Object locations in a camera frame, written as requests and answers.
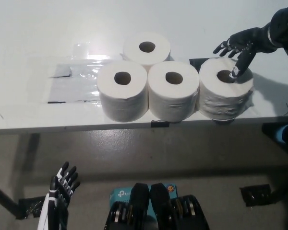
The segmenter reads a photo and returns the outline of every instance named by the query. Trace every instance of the white table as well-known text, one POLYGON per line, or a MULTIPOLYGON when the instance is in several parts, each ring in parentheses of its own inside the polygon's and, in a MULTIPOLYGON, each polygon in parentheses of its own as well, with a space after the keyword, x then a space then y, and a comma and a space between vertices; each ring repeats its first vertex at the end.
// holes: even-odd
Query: white table
MULTIPOLYGON (((95 55, 117 56, 124 40, 155 31, 171 42, 175 60, 216 57, 214 48, 230 35, 261 27, 288 0, 23 0, 0 1, 0 133, 150 127, 150 111, 130 123, 109 120, 88 103, 46 104, 53 66, 90 42, 95 55)), ((254 106, 238 122, 287 120, 288 57, 284 50, 257 54, 254 106)), ((211 122, 196 112, 170 126, 211 122)))

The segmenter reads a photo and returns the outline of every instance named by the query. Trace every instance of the plastic wrap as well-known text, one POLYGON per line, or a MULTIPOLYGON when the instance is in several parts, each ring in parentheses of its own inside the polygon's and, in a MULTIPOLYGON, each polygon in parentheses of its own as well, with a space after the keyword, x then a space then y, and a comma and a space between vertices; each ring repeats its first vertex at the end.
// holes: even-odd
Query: plastic wrap
POLYGON ((106 60, 81 60, 71 64, 59 64, 52 78, 48 103, 90 102, 100 104, 97 90, 98 71, 106 60))

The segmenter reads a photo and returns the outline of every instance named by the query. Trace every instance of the robotic hand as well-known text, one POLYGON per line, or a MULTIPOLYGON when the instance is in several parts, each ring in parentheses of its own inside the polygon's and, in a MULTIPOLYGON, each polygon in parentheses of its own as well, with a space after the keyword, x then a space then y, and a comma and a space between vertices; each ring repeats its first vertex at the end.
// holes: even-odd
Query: robotic hand
POLYGON ((220 50, 223 57, 231 52, 228 57, 232 58, 237 53, 238 61, 229 75, 229 82, 234 82, 249 67, 256 53, 272 53, 278 48, 288 49, 288 7, 277 11, 271 22, 263 28, 252 28, 236 33, 227 41, 222 42, 213 53, 220 50))
POLYGON ((65 174, 68 166, 69 163, 65 162, 58 174, 51 178, 49 193, 43 204, 37 230, 67 229, 67 208, 74 191, 80 185, 80 182, 75 182, 78 177, 75 166, 65 174))

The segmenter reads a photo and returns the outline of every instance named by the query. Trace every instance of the black tape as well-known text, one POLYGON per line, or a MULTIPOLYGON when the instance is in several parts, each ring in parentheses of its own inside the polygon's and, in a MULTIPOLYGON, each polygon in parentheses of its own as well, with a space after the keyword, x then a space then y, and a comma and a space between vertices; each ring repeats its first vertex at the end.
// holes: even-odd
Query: black tape
POLYGON ((168 121, 152 121, 150 123, 151 128, 168 128, 169 122, 168 121))
POLYGON ((62 104, 62 103, 66 103, 66 102, 48 102, 48 104, 62 104))

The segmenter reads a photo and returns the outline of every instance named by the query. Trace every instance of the robot finger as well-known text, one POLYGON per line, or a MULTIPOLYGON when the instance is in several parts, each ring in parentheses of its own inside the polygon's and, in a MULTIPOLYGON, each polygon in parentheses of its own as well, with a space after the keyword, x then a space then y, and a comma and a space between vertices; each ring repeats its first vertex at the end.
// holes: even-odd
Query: robot finger
POLYGON ((63 182, 63 186, 65 186, 67 184, 67 182, 69 181, 70 177, 76 172, 77 167, 73 166, 68 173, 66 173, 65 178, 64 178, 64 182, 63 182))
POLYGON ((66 185, 66 190, 69 191, 71 185, 74 183, 74 181, 78 178, 78 173, 75 173, 74 175, 71 176, 71 178, 69 179, 69 181, 67 182, 66 185))
POLYGON ((214 54, 217 54, 221 49, 227 47, 227 41, 222 42, 214 51, 214 54))
POLYGON ((72 197, 73 193, 75 192, 76 188, 80 186, 80 181, 74 183, 71 188, 69 189, 69 196, 72 197))
POLYGON ((231 48, 229 48, 229 47, 225 48, 225 49, 220 53, 220 57, 225 56, 229 51, 231 51, 231 48))
POLYGON ((230 54, 229 54, 229 58, 232 58, 233 56, 235 56, 237 53, 239 53, 238 50, 233 50, 230 54))
POLYGON ((239 55, 239 59, 229 76, 233 79, 241 76, 247 70, 255 55, 256 51, 252 50, 251 46, 243 50, 239 55))
POLYGON ((68 166, 69 166, 69 163, 65 162, 63 164, 63 166, 60 168, 60 170, 58 171, 57 178, 58 178, 59 182, 61 182, 61 180, 63 179, 63 176, 64 176, 65 171, 67 170, 68 166))

